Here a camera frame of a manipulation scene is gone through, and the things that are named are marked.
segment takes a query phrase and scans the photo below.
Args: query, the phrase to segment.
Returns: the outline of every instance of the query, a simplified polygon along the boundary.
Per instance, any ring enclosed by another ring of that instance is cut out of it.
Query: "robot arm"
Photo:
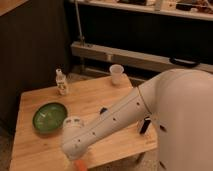
[[[193,168],[194,171],[202,170],[204,165],[213,168],[213,136],[206,135],[209,129],[213,130],[212,111],[211,74],[196,70],[169,70],[134,88],[85,126],[77,117],[67,118],[63,126],[62,150],[70,160],[78,159],[91,144],[156,113],[161,169],[180,171]],[[203,118],[206,118],[207,125],[200,122]],[[200,162],[202,155],[208,160]],[[197,162],[200,167],[189,167],[188,158],[191,164]]]

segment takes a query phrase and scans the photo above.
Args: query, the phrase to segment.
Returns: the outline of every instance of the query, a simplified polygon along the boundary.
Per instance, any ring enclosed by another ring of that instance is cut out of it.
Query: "paper cup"
[[[118,64],[111,65],[109,71],[112,78],[112,84],[119,85],[121,83],[122,73],[124,72],[123,66]]]

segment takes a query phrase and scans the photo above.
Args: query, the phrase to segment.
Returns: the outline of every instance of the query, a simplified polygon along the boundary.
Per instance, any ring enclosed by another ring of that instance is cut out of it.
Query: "bottle cap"
[[[58,69],[56,69],[56,74],[57,74],[57,75],[62,75],[62,71],[61,71],[61,69],[59,69],[59,68],[58,68]]]

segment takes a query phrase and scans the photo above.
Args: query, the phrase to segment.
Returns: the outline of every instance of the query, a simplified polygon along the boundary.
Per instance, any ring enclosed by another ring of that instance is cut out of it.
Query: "wooden table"
[[[73,163],[60,148],[61,130],[46,136],[35,133],[32,118],[36,110],[45,103],[63,103],[69,115],[79,115],[87,124],[99,116],[102,107],[109,107],[128,94],[132,85],[124,74],[119,86],[113,86],[110,77],[103,77],[76,82],[69,88],[67,96],[60,96],[57,87],[22,94],[10,171],[74,170]],[[136,130],[135,123],[90,146],[83,156],[88,168],[156,148],[156,132],[152,125],[143,136]]]

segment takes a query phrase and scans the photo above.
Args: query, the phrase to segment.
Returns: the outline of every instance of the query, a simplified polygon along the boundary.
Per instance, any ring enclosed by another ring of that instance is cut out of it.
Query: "green bowl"
[[[53,102],[41,106],[33,117],[33,126],[41,134],[52,133],[60,128],[67,117],[67,109],[61,103]]]

